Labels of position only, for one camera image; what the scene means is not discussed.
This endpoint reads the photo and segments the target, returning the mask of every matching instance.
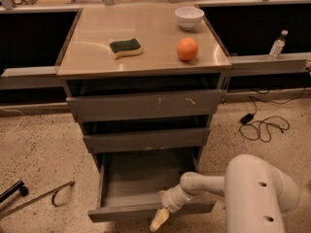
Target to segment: speckled floor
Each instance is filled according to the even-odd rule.
[[[251,102],[221,104],[214,115],[211,134],[199,163],[205,174],[223,174],[229,160],[241,153],[263,158],[289,174],[298,183],[298,208],[283,215],[288,233],[311,229],[311,92],[285,105],[257,102],[256,119],[285,118],[291,125],[284,134],[272,129],[269,143],[249,141],[238,129],[239,119],[254,111]],[[87,153],[82,133],[65,104],[27,105],[0,110],[0,193],[22,179],[29,188],[25,198],[18,193],[0,204],[0,213],[10,210],[71,180],[75,185],[57,195],[54,207],[48,196],[0,220],[2,233],[117,233],[149,232],[149,219],[92,223],[88,210],[96,207],[99,174]],[[170,218],[159,233],[225,233],[224,199],[217,199],[211,214]]]

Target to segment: wooden countertop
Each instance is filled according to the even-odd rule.
[[[174,12],[183,6],[193,4],[85,6],[57,74],[62,78],[78,78],[204,73],[230,68],[203,20],[193,31],[178,26]],[[190,62],[181,61],[176,53],[176,45],[184,37],[194,38],[199,45],[196,59]],[[140,42],[143,52],[115,60],[109,44],[132,38]]]

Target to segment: green sponge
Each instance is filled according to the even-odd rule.
[[[142,52],[142,48],[135,38],[127,41],[112,42],[110,48],[115,59],[124,56],[138,55]]]

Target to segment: white cable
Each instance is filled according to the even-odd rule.
[[[20,111],[20,110],[6,110],[6,109],[3,109],[3,108],[0,108],[0,110],[3,111],[3,112],[17,112],[17,113],[20,113],[22,115],[22,118],[20,119],[20,121],[18,122],[17,126],[15,126],[13,130],[11,130],[9,132],[5,132],[5,133],[0,133],[0,135],[6,135],[6,134],[13,133],[14,131],[16,131],[16,129],[22,123],[23,119],[25,118],[25,114],[22,111]]]

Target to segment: power adapter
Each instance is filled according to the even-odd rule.
[[[248,113],[247,115],[243,116],[240,121],[243,125],[245,125],[246,123],[250,122],[251,120],[253,120],[254,118],[254,114],[250,114]]]

